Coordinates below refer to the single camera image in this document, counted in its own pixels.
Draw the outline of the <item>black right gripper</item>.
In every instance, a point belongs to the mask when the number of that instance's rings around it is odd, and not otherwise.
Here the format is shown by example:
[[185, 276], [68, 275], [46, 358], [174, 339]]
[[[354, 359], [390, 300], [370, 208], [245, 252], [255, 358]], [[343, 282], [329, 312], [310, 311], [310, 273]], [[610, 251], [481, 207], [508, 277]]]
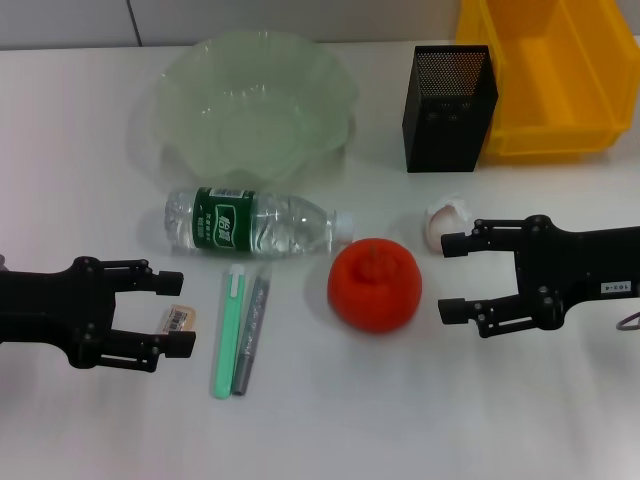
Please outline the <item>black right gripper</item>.
[[525, 221], [477, 219], [469, 234], [442, 235], [441, 248], [445, 258], [517, 250], [519, 294], [438, 301], [443, 324], [473, 321], [484, 339], [556, 330], [581, 303], [640, 298], [640, 226], [571, 232], [543, 215]]

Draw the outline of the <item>tan eraser with barcode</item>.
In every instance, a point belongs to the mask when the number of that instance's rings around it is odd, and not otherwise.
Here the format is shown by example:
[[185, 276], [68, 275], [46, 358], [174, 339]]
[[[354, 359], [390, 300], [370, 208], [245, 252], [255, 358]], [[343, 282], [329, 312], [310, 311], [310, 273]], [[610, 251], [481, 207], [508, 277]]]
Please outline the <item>tan eraser with barcode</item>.
[[172, 332], [193, 331], [196, 321], [196, 310], [184, 305], [172, 305], [161, 321], [160, 332], [169, 334]]

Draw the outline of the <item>green label water bottle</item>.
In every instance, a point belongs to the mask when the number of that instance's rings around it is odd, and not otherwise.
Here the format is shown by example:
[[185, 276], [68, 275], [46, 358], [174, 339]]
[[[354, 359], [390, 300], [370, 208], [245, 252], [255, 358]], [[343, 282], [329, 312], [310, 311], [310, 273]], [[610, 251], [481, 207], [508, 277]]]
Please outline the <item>green label water bottle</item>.
[[170, 193], [172, 246], [268, 260], [331, 254], [353, 242], [352, 216], [294, 195], [200, 187]]

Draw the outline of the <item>black mesh pen holder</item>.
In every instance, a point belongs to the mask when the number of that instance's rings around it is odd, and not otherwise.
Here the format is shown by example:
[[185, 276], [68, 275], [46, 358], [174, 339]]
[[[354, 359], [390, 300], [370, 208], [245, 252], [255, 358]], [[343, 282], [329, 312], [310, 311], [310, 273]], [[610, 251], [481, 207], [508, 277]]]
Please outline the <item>black mesh pen holder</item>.
[[417, 46], [402, 121], [406, 170], [472, 172], [498, 99], [488, 46]]

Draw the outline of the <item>yellow plastic bin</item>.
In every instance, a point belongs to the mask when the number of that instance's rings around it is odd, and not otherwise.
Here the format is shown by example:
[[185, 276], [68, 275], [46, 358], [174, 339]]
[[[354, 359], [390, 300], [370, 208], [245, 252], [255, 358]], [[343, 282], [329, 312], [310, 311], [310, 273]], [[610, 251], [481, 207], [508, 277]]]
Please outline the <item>yellow plastic bin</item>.
[[489, 49], [500, 163], [602, 152], [632, 126], [640, 46], [616, 0], [461, 0], [456, 41]]

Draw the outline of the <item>pale green glass bowl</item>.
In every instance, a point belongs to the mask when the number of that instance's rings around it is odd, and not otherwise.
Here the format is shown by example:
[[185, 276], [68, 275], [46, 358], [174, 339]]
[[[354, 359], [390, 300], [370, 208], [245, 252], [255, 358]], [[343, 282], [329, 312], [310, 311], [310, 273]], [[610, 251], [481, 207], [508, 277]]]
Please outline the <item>pale green glass bowl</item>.
[[193, 174], [273, 181], [346, 143], [358, 87], [319, 43], [240, 30], [187, 49], [155, 97], [156, 138]]

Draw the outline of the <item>orange fruit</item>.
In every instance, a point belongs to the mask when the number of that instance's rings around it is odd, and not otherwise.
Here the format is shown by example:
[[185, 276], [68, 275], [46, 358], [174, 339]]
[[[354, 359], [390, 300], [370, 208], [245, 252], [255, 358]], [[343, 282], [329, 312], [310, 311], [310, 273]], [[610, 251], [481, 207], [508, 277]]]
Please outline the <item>orange fruit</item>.
[[422, 287], [420, 269], [408, 249], [388, 239], [366, 238], [336, 256], [328, 275], [327, 299], [347, 325], [385, 334], [413, 319]]

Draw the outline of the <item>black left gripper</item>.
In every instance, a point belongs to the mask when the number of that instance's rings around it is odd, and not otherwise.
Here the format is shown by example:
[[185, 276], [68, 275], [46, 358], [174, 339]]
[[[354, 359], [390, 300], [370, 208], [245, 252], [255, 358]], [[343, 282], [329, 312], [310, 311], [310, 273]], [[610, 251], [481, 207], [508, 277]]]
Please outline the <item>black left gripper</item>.
[[183, 282], [181, 272], [154, 273], [145, 259], [107, 261], [106, 274], [105, 264], [92, 257], [79, 257], [57, 273], [0, 271], [0, 344], [52, 345], [78, 369], [153, 373], [161, 355], [189, 358], [196, 333], [109, 333], [114, 291], [179, 296]]

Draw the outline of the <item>green pen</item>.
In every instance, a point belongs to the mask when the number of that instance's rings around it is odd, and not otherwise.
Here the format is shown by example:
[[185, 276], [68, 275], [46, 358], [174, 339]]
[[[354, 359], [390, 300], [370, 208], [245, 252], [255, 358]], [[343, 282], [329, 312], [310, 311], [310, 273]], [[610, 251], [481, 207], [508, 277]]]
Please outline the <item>green pen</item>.
[[241, 264], [233, 264], [223, 284], [223, 309], [212, 383], [212, 394], [216, 399], [227, 399], [231, 395], [244, 302], [245, 280], [245, 267]]

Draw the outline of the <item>grey pen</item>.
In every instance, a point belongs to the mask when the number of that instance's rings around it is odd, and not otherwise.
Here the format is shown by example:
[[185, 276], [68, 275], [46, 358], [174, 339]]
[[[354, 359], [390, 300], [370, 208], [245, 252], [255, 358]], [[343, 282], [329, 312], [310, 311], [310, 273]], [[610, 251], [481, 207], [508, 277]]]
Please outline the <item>grey pen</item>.
[[254, 278], [231, 388], [234, 396], [244, 396], [248, 388], [264, 321], [271, 278], [272, 268], [269, 264], [261, 266]]

